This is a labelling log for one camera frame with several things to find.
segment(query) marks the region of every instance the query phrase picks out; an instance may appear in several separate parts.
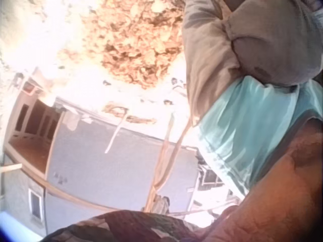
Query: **white trim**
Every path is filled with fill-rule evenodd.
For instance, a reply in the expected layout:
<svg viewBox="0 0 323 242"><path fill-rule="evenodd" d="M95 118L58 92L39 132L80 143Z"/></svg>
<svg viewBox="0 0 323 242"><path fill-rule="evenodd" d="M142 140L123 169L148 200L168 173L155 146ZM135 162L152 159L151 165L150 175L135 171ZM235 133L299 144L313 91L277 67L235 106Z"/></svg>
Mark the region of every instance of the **white trim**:
<svg viewBox="0 0 323 242"><path fill-rule="evenodd" d="M30 188L28 188L28 202L29 202L29 212L30 214L35 217L36 219L39 219L38 217L36 217L33 213L32 213L32 203L31 203L31 194L37 196L39 198L39 211L40 211L40 221L43 221L43 213L42 213L42 196L40 196L39 194L37 194L36 192L34 192L33 190L31 190Z"/></svg>

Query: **wall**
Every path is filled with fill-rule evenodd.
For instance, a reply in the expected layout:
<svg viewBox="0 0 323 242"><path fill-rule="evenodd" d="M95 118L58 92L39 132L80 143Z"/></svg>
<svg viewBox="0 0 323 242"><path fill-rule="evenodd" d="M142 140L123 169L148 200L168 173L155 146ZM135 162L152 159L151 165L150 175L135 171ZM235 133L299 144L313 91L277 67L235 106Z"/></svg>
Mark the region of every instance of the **wall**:
<svg viewBox="0 0 323 242"><path fill-rule="evenodd" d="M84 208L81 205L52 196L48 192L46 192L45 200L48 233L103 213L101 210Z"/></svg>
<svg viewBox="0 0 323 242"><path fill-rule="evenodd" d="M47 180L76 197L101 205L140 210L146 203L161 140L121 129L108 154L104 151L115 126L80 121L75 131L59 127ZM170 211L187 210L195 186L197 160L182 149L161 194L170 197Z"/></svg>
<svg viewBox="0 0 323 242"><path fill-rule="evenodd" d="M5 155L5 164L12 164ZM44 198L44 189L30 179L20 169L2 174L5 188L5 210L16 218L20 223L40 236L46 235L44 220L40 222L29 211L28 189L32 189Z"/></svg>

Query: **building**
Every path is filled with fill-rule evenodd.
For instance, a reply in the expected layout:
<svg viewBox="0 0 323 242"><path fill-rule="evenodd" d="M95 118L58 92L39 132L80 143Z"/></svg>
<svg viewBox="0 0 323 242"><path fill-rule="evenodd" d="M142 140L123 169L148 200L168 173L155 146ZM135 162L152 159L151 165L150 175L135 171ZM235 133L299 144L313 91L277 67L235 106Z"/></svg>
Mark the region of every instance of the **building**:
<svg viewBox="0 0 323 242"><path fill-rule="evenodd" d="M141 210L163 140L116 126L64 100L52 107L30 86L19 94L7 127L2 174L2 209L40 236L113 211ZM195 151L182 147L159 192L170 211L188 211L198 181Z"/></svg>

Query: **window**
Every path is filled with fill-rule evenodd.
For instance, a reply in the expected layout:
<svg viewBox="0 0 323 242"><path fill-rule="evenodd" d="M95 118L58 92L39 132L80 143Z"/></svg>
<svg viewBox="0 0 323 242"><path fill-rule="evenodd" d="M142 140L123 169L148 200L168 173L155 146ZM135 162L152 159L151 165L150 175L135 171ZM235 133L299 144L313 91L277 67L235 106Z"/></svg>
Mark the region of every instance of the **window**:
<svg viewBox="0 0 323 242"><path fill-rule="evenodd" d="M42 221L42 198L33 190L28 190L29 194L29 211L30 213Z"/></svg>
<svg viewBox="0 0 323 242"><path fill-rule="evenodd" d="M42 116L45 113L46 104L42 103L41 101L37 100L35 105L31 111L27 126L26 126L26 133L36 135L38 132L38 128L42 119Z"/></svg>
<svg viewBox="0 0 323 242"><path fill-rule="evenodd" d="M22 108L20 110L18 120L17 120L17 123L16 123L16 128L15 128L16 131L21 131L22 124L24 123L28 108L29 108L29 106L26 105L26 104L24 104L22 106Z"/></svg>

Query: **patterned fabric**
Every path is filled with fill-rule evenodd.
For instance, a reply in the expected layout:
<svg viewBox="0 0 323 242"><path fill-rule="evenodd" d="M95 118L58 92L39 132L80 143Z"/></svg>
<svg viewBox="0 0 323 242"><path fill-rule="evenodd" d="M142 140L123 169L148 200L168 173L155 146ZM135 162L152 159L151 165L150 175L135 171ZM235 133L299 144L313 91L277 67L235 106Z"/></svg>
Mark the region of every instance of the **patterned fabric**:
<svg viewBox="0 0 323 242"><path fill-rule="evenodd" d="M73 224L42 241L65 242L198 242L199 228L164 215L117 211Z"/></svg>

